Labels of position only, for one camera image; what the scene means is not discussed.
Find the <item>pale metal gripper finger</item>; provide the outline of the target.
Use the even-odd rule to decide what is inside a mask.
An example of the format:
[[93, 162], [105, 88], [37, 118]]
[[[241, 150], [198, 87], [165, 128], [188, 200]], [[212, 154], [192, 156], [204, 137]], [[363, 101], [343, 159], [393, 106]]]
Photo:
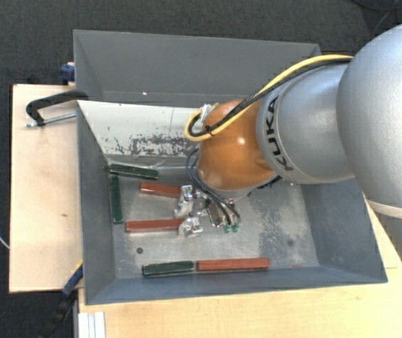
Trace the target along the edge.
[[195, 190], [191, 185], [184, 185], [180, 188], [177, 200], [177, 208], [173, 211], [174, 218], [192, 216], [194, 211]]
[[178, 235], [183, 237], [196, 236], [203, 232], [200, 220], [196, 217], [186, 218], [178, 227]]

